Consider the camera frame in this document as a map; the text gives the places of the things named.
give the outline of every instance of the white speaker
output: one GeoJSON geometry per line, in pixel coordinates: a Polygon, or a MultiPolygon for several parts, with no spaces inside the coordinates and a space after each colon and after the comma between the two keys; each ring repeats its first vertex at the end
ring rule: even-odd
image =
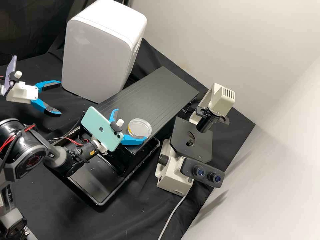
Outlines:
{"type": "Polygon", "coordinates": [[[113,0],[97,0],[67,24],[62,86],[100,103],[122,90],[147,25],[146,17],[113,0]]]}

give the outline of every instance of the black platform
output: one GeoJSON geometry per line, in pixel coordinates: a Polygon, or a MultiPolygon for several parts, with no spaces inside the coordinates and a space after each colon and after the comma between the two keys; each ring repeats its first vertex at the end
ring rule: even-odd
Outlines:
{"type": "Polygon", "coordinates": [[[198,93],[197,90],[168,69],[160,67],[140,81],[100,103],[96,106],[96,109],[109,119],[112,110],[119,108],[118,119],[124,120],[124,129],[134,118],[142,118],[150,123],[152,133],[143,144],[126,146],[131,153],[136,154],[198,93]]]}

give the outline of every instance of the camera vent slots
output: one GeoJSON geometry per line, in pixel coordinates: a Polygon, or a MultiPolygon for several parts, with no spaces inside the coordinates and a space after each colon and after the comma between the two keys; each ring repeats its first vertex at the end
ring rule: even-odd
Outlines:
{"type": "Polygon", "coordinates": [[[234,99],[234,91],[232,91],[232,90],[230,90],[228,88],[223,87],[223,95],[234,99]]]}

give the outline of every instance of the microscope stage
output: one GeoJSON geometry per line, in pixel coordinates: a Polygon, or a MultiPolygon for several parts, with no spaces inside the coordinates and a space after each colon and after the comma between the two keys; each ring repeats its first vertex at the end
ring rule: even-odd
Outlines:
{"type": "Polygon", "coordinates": [[[181,156],[204,163],[212,159],[212,132],[201,133],[195,124],[179,117],[174,123],[170,145],[181,156]]]}

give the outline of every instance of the white knob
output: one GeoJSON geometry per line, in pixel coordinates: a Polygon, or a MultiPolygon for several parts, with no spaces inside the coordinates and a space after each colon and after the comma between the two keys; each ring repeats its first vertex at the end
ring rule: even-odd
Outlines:
{"type": "Polygon", "coordinates": [[[21,76],[22,76],[22,72],[20,72],[20,71],[16,71],[14,74],[14,77],[17,79],[21,78],[21,76]]]}
{"type": "Polygon", "coordinates": [[[120,118],[116,124],[118,127],[122,127],[122,125],[124,124],[124,121],[120,118]]]}

